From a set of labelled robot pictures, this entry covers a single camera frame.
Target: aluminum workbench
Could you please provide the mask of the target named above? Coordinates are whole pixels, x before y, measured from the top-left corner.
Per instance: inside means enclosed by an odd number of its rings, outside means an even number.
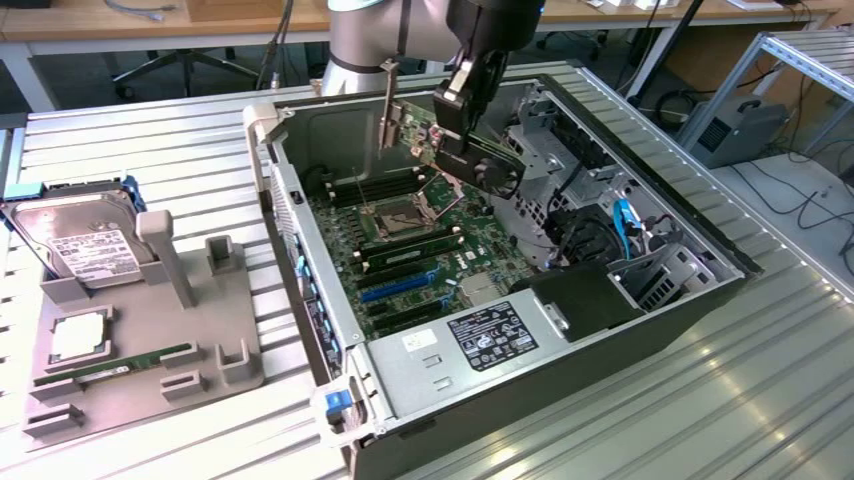
[[[555,76],[765,275],[662,353],[407,477],[850,478],[854,311],[842,286],[590,72],[562,63],[508,71],[534,73]],[[427,85],[435,78],[403,83]],[[319,443],[307,408],[311,374],[253,200],[240,127],[245,105],[311,95],[295,88],[39,114],[7,138],[15,181],[127,169],[151,208],[175,215],[179,251],[223,233],[248,244],[268,380],[217,403],[23,454],[15,422],[37,272],[20,240],[3,238],[0,476],[347,476],[340,454]]]

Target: gray machine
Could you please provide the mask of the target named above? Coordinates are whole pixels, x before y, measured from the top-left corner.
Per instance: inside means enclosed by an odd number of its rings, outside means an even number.
[[[471,132],[523,166],[492,193],[435,168],[432,95],[244,112],[275,164],[253,168],[312,406],[356,478],[415,468],[662,350],[758,272],[548,77],[503,84]]]
[[[680,135],[694,119],[702,117],[707,105],[709,102],[697,105]],[[757,95],[727,99],[691,147],[691,155],[707,168],[755,160],[786,119],[786,107],[778,103],[767,103]]]

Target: blue pcie slot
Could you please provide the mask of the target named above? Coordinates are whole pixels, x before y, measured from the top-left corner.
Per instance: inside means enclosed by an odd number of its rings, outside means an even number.
[[[391,285],[386,285],[383,287],[375,288],[374,290],[368,290],[362,293],[362,303],[372,302],[375,300],[380,300],[386,297],[396,295],[398,293],[407,292],[416,288],[424,287],[432,283],[436,279],[436,272],[439,271],[439,267],[434,270],[419,273],[415,277],[403,280],[400,282],[395,282]]]

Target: power supply label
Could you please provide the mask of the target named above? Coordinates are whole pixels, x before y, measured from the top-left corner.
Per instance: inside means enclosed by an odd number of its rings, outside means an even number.
[[[482,372],[539,347],[510,302],[448,322],[468,365]]]
[[[48,240],[75,277],[87,282],[139,272],[139,264],[121,230]]]

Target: desk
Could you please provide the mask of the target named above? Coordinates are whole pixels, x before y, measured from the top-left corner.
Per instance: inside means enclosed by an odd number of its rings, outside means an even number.
[[[814,21],[821,25],[831,11],[833,0],[810,0]],[[0,59],[15,79],[33,111],[56,110],[56,102],[32,64],[36,55],[101,53],[176,48],[262,45],[270,41],[276,19],[191,22],[183,0],[179,10],[165,14],[165,21],[151,22],[111,10],[101,0],[55,0],[55,6],[39,10],[9,10],[0,31]],[[163,0],[139,0],[137,5],[161,5]],[[683,7],[662,9],[652,26],[663,31],[647,57],[630,93],[646,78],[667,39],[672,36]],[[648,11],[620,7],[603,13],[576,0],[550,0],[538,31],[578,31],[640,28]],[[726,0],[706,0],[693,25],[778,23],[790,20],[789,11],[745,12]],[[330,19],[324,0],[296,0],[288,43],[328,40]],[[299,56],[295,61],[304,61]]]
[[[3,22],[5,21],[5,16],[9,13],[9,9],[8,8],[0,8],[0,26],[3,25]],[[0,32],[0,42],[5,41],[5,37],[3,36],[3,32]]]

